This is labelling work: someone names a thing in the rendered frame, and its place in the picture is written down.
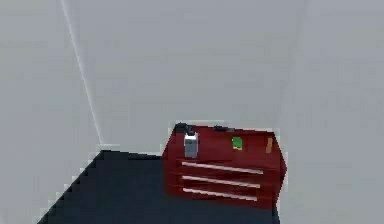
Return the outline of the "grey bottle with black cap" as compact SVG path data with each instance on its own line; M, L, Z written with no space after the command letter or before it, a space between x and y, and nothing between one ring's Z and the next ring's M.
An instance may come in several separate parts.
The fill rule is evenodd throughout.
M184 135L184 154L188 158L196 158L198 154L198 133L188 130Z

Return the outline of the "black flat object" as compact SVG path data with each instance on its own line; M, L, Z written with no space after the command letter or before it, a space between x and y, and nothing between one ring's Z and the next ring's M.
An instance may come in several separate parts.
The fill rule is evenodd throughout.
M217 132L235 132L236 129L235 128L230 128L230 127L226 127L226 126L220 126L220 125L215 125L213 127L213 129Z

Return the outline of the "red chest of drawers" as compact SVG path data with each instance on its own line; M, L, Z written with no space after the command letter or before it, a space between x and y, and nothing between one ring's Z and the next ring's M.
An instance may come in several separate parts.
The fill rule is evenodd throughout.
M184 135L174 128L162 154L166 192L172 196L272 210L287 172L286 162L272 131L236 129L217 132L214 126L188 124L198 133L198 154L184 154ZM232 138L241 137L235 150ZM273 138L271 153L265 148Z

